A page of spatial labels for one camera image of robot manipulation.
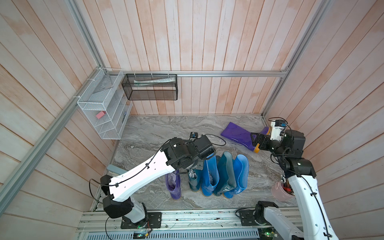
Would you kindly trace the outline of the teal rain boot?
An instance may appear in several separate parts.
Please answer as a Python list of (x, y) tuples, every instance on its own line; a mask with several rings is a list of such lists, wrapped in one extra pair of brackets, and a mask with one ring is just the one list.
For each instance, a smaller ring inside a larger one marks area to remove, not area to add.
[(220, 157), (217, 168), (220, 178), (217, 187), (214, 190), (214, 195), (221, 196), (237, 187), (232, 154), (224, 152)]
[(202, 170), (189, 170), (189, 186), (193, 192), (197, 192), (201, 187)]

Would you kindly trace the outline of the blue rain boot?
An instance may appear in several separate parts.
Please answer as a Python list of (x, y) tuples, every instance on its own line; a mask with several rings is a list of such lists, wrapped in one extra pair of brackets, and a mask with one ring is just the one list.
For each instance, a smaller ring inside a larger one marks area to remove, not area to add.
[(213, 194), (219, 182), (219, 172), (217, 168), (217, 157), (212, 156), (209, 160), (204, 161), (202, 173), (201, 187), (203, 195), (209, 197)]
[(240, 194), (247, 188), (249, 175), (248, 158), (244, 155), (237, 155), (236, 159), (233, 160), (233, 167), (237, 186), (233, 190), (224, 193), (224, 196), (228, 199)]

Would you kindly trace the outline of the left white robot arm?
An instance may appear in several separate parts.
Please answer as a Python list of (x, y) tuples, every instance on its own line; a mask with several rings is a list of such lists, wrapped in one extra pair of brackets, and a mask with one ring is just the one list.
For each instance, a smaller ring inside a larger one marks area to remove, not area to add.
[(167, 140), (152, 157), (128, 172), (116, 177), (101, 177), (100, 186), (106, 195), (103, 199), (104, 211), (111, 219), (122, 218), (143, 226), (148, 222), (147, 209), (132, 195), (164, 175), (180, 169), (201, 169), (203, 162), (215, 154), (215, 147), (205, 135), (194, 140)]

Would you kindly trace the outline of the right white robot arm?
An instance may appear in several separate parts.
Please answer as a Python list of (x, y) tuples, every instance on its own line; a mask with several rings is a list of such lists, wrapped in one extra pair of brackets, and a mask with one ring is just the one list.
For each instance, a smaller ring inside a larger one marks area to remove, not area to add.
[(302, 157), (303, 133), (294, 130), (276, 131), (271, 135), (251, 133), (252, 144), (269, 151), (277, 158), (293, 189), (300, 211), (303, 229), (297, 228), (272, 202), (259, 201), (254, 218), (258, 224), (270, 224), (284, 240), (336, 240), (318, 190), (313, 164)]

